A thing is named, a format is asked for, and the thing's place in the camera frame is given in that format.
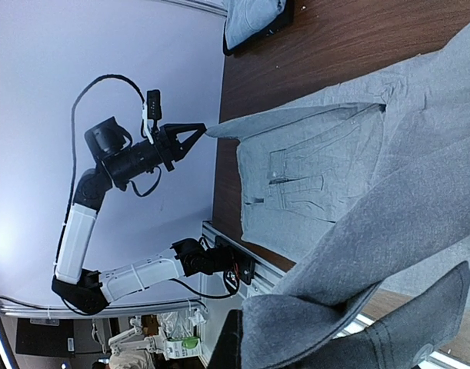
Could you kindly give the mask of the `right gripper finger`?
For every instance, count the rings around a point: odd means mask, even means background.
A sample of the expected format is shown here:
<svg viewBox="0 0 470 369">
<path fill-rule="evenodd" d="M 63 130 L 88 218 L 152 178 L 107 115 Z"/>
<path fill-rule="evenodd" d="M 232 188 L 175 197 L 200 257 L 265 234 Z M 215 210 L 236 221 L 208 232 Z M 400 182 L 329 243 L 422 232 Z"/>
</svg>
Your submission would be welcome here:
<svg viewBox="0 0 470 369">
<path fill-rule="evenodd" d="M 208 369 L 242 368 L 242 310 L 230 310 L 208 363 Z"/>
</svg>

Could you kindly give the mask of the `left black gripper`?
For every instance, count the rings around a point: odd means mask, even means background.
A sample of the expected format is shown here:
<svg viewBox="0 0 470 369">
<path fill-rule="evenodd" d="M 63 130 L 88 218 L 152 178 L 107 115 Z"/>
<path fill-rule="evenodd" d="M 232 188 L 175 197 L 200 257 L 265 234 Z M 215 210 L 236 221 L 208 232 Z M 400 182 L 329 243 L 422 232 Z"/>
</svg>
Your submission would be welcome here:
<svg viewBox="0 0 470 369">
<path fill-rule="evenodd" d="M 167 171 L 181 161 L 206 132 L 203 123 L 166 124 L 152 131 L 153 141 Z"/>
</svg>

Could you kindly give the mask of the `grey polo shirt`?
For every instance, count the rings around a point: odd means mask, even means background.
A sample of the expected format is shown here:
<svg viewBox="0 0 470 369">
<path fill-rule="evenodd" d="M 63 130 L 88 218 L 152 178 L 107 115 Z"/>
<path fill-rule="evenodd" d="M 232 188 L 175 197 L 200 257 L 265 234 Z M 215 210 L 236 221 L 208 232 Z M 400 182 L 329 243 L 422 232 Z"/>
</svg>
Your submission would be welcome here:
<svg viewBox="0 0 470 369">
<path fill-rule="evenodd" d="M 439 51 L 208 135 L 238 141 L 244 239 L 297 257 L 239 309 L 242 368 L 416 368 L 457 335 L 467 261 L 335 337 L 384 280 L 470 236 L 470 23 Z"/>
</svg>

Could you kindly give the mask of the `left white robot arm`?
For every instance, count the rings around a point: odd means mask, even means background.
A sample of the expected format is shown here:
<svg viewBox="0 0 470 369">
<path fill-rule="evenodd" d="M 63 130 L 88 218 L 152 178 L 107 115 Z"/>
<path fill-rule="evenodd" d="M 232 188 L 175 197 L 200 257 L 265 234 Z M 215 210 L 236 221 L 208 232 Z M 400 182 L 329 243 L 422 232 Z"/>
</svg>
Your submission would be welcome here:
<svg viewBox="0 0 470 369">
<path fill-rule="evenodd" d="M 155 196 L 168 173 L 175 173 L 206 127 L 173 123 L 157 127 L 148 138 L 132 140 L 115 118 L 84 133 L 93 165 L 73 190 L 52 291 L 79 315 L 96 315 L 123 298 L 171 279 L 184 277 L 177 252 L 169 245 L 146 251 L 140 217 L 125 199 L 138 204 Z"/>
</svg>

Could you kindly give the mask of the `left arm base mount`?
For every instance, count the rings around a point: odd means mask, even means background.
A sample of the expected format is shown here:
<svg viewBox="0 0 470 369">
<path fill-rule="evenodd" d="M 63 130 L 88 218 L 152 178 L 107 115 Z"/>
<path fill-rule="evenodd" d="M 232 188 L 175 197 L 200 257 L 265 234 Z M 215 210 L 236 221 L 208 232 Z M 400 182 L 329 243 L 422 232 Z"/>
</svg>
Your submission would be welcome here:
<svg viewBox="0 0 470 369">
<path fill-rule="evenodd" d="M 231 258 L 231 268 L 223 272 L 223 283 L 230 295 L 239 291 L 242 284 L 250 286 L 255 276 L 255 259 L 222 236 L 215 237 L 215 249 L 227 261 Z"/>
</svg>

